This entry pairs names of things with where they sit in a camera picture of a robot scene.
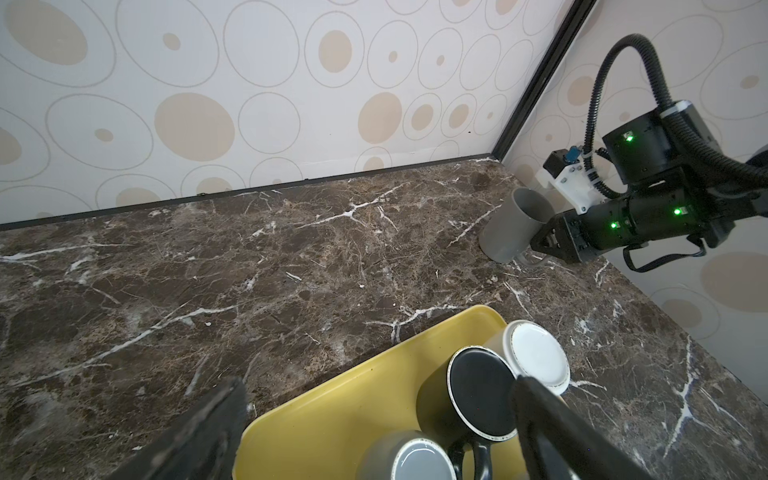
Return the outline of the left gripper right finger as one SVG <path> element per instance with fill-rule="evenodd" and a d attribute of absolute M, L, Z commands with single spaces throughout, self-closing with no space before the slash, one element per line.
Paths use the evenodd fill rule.
<path fill-rule="evenodd" d="M 533 377 L 515 380 L 511 409 L 531 479 L 651 477 Z"/>

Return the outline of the small grey mug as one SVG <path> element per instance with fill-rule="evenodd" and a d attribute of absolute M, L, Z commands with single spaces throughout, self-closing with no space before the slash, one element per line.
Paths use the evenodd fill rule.
<path fill-rule="evenodd" d="M 454 467 L 445 450 L 421 431 L 384 435 L 365 452 L 356 479 L 453 479 Z"/>

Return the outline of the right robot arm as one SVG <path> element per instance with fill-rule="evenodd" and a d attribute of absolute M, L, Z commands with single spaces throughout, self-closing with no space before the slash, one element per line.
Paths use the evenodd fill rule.
<path fill-rule="evenodd" d="M 728 238 L 736 221 L 766 216 L 766 187 L 697 158 L 664 124 L 675 113 L 706 146 L 718 146 L 688 101 L 630 120 L 606 136 L 606 148 L 582 151 L 590 186 L 600 180 L 592 161 L 602 156 L 613 163 L 626 191 L 556 214 L 533 235 L 531 248 L 569 264 L 619 249 L 630 270 L 645 273 L 683 257 L 673 253 L 635 265 L 632 252 L 651 241 L 683 236 L 696 246 L 693 255 L 703 257 Z"/>

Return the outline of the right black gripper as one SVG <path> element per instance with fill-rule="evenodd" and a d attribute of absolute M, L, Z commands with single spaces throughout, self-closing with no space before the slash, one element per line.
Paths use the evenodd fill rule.
<path fill-rule="evenodd" d="M 569 264 L 587 263 L 636 241 L 627 200 L 594 205 L 579 214 L 575 209 L 555 214 L 538 231 L 530 248 Z"/>

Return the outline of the large grey mug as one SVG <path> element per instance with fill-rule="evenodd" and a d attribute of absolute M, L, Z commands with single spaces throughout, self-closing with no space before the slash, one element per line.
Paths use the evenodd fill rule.
<path fill-rule="evenodd" d="M 526 267 L 538 266 L 542 259 L 525 256 L 534 235 L 555 215 L 550 202 L 528 188 L 516 188 L 495 211 L 479 235 L 479 245 L 491 260 L 507 264 L 515 260 Z"/>

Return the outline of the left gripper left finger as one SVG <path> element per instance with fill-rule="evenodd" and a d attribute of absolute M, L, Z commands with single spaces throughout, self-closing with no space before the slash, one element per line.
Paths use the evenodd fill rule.
<path fill-rule="evenodd" d="M 246 423 L 245 386 L 239 378 L 228 378 L 109 477 L 230 479 Z"/>

